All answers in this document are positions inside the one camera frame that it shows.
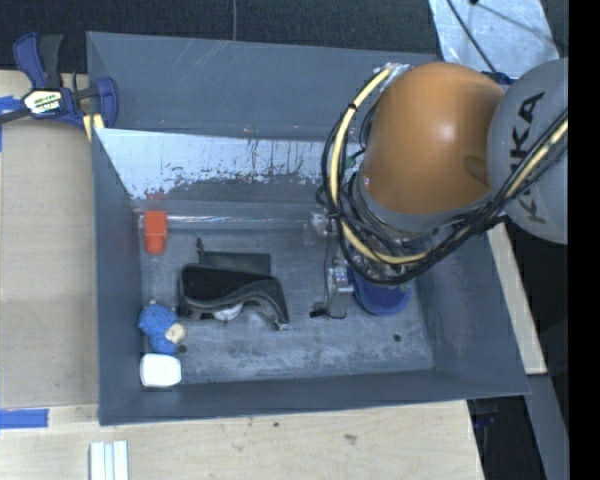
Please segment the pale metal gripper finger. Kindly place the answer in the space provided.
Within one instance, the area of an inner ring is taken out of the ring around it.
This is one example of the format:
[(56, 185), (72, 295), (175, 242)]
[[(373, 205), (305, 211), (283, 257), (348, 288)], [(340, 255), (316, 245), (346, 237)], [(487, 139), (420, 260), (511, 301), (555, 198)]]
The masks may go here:
[(305, 224), (305, 244), (316, 245), (333, 241), (337, 227), (333, 217), (325, 209), (314, 209), (308, 213)]
[(327, 290), (327, 315), (334, 319), (345, 318), (354, 293), (346, 266), (338, 265), (328, 269)]

